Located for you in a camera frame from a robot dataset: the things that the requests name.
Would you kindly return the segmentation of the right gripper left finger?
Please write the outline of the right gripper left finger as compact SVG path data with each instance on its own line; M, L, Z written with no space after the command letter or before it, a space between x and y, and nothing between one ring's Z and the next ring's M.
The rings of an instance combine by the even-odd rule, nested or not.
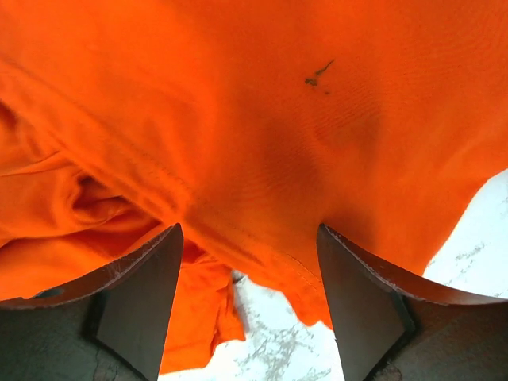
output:
M156 380L183 253L174 225L127 256L1 303L3 380Z

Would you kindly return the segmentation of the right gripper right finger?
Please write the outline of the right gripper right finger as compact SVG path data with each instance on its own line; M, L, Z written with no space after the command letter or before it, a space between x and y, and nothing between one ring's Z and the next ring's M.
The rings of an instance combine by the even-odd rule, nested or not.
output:
M505 299L424 279L326 225L317 254L345 379L506 379Z

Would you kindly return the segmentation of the orange t shirt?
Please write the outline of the orange t shirt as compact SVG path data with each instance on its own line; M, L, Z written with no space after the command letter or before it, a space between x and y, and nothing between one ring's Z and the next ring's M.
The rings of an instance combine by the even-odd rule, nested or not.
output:
M165 373L244 338L232 270L329 324L319 225L420 275L506 167L504 1L1 4L1 297L178 223Z

